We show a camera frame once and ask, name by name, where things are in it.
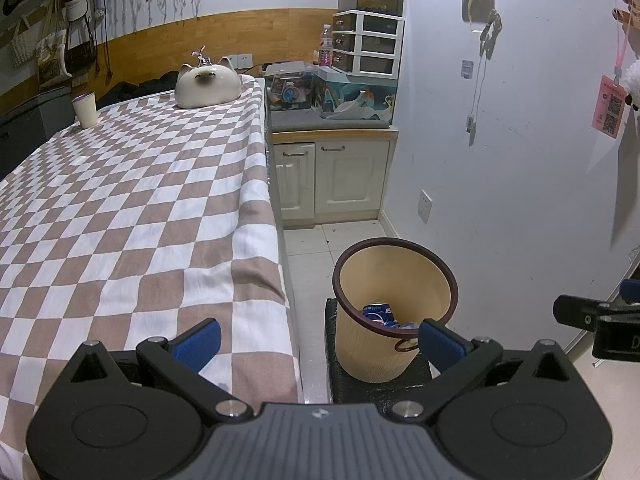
floor tile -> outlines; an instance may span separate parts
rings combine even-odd
[[[334,297],[331,254],[288,256],[296,305],[300,373],[305,402],[328,402],[326,352],[324,348],[324,304]]]
[[[287,255],[325,253],[329,250],[321,225],[313,229],[287,229],[284,231]]]
[[[324,236],[329,243],[329,250],[334,257],[354,243],[367,238],[386,236],[377,220],[364,222],[342,222],[339,224],[323,224]]]
[[[640,366],[604,361],[594,368],[595,360],[589,348],[574,364],[613,431],[613,447],[603,473],[615,480],[640,480]]]

qr code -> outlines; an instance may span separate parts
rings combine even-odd
[[[609,100],[608,114],[614,114],[616,117],[620,114],[620,108],[622,107],[622,99],[618,99],[615,95],[611,95]]]
[[[604,126],[602,127],[602,129],[604,130],[604,132],[606,134],[609,134],[610,136],[615,136],[616,135],[616,125],[618,124],[618,118],[615,115],[608,115],[605,117],[604,119]]]

white cat pillow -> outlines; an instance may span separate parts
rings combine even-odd
[[[240,87],[240,76],[226,57],[204,66],[185,63],[175,84],[175,100],[180,108],[219,105],[238,99]]]

blue can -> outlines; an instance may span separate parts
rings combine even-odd
[[[389,328],[398,326],[388,303],[370,303],[362,309],[362,313],[367,319],[380,323],[382,326]]]

plastic bottle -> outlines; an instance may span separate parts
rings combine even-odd
[[[318,51],[318,64],[331,66],[334,50],[334,36],[331,34],[331,25],[325,24],[320,36],[320,50]]]

